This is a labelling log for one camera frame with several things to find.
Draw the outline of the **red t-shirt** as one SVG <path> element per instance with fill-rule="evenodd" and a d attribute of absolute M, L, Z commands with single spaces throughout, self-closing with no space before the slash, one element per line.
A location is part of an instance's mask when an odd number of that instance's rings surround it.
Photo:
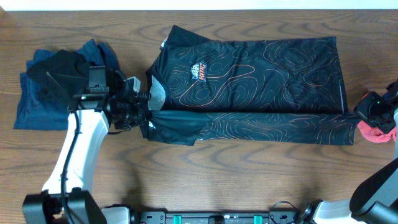
<path fill-rule="evenodd" d="M 384 143 L 390 141 L 391 139 L 393 139 L 394 142 L 397 141 L 396 126 L 388 134 L 383 134 L 378 128 L 372 128 L 361 120 L 358 123 L 358 128 L 362 136 L 368 141 L 375 143 Z"/>

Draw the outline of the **black orange patterned jersey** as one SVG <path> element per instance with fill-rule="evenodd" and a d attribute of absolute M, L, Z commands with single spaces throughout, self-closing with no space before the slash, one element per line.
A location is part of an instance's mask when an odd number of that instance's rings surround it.
<path fill-rule="evenodd" d="M 173 26 L 160 49 L 146 72 L 150 141 L 354 141 L 335 37 L 222 41 Z"/>

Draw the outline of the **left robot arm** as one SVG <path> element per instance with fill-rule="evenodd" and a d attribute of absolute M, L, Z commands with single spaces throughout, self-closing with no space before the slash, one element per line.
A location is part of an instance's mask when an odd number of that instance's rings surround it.
<path fill-rule="evenodd" d="M 127 205 L 100 208 L 91 192 L 101 145 L 111 126 L 119 134 L 145 123 L 150 94 L 136 77 L 108 67 L 90 67 L 87 76 L 67 75 L 78 90 L 68 91 L 58 73 L 46 78 L 68 100 L 68 130 L 57 163 L 39 194 L 27 195 L 27 223 L 137 223 Z"/>

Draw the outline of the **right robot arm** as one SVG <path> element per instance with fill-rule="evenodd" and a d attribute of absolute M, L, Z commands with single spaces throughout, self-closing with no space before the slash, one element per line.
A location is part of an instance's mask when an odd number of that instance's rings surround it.
<path fill-rule="evenodd" d="M 384 95 L 370 92 L 354 112 L 362 136 L 374 143 L 397 141 L 397 82 Z M 362 182 L 347 200 L 308 204 L 297 223 L 397 223 L 397 148 L 394 158 Z"/>

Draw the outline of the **folded black garment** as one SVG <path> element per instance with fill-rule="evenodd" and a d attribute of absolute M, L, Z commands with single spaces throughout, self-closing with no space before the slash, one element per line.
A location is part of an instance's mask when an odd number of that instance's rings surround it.
<path fill-rule="evenodd" d="M 88 86 L 90 67 L 84 56 L 60 50 L 31 66 L 27 76 L 39 85 L 41 99 L 69 104 L 74 95 Z"/>

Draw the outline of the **folded navy blue garment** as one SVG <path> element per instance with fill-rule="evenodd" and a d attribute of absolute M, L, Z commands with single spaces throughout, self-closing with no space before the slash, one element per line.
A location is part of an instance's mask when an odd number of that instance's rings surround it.
<path fill-rule="evenodd" d="M 96 44 L 89 40 L 82 48 L 75 51 L 93 65 L 106 65 L 120 69 L 117 56 L 108 44 Z M 67 104 L 50 96 L 44 88 L 28 76 L 20 74 L 22 95 L 17 107 L 14 129 L 40 131 L 62 131 L 68 128 Z"/>

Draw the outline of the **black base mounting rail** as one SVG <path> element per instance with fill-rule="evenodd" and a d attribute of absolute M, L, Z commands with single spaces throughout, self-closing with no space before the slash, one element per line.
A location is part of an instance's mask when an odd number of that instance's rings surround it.
<path fill-rule="evenodd" d="M 265 212 L 138 212 L 126 205 L 104 207 L 107 223 L 125 224 L 299 224 L 305 223 L 313 210 L 307 205 L 300 211 L 288 201 L 280 201 Z"/>

